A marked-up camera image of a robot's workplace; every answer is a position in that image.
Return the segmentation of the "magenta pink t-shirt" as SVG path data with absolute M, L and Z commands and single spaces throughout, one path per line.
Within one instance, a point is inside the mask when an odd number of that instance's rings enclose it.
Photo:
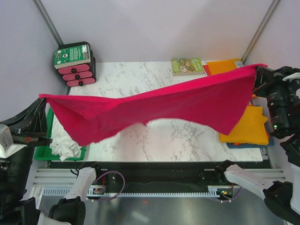
M 41 94 L 69 136 L 81 146 L 136 124 L 180 119 L 224 135 L 240 121 L 252 97 L 257 65 L 123 98 Z

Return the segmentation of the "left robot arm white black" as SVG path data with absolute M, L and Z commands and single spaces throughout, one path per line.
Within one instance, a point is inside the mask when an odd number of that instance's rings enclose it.
M 36 199 L 23 199 L 35 148 L 52 142 L 46 137 L 46 100 L 36 99 L 28 108 L 0 123 L 0 223 L 2 225 L 82 225 L 85 199 L 92 184 L 103 173 L 93 167 L 81 168 L 68 194 L 45 216 Z

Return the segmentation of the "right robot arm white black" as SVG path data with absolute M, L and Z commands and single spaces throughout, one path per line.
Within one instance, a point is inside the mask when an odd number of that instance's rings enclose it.
M 265 98 L 270 115 L 270 135 L 275 146 L 268 147 L 271 166 L 282 169 L 284 181 L 271 181 L 226 160 L 216 167 L 215 180 L 239 185 L 260 197 L 267 208 L 284 221 L 300 223 L 300 70 L 284 66 L 256 68 L 253 93 Z

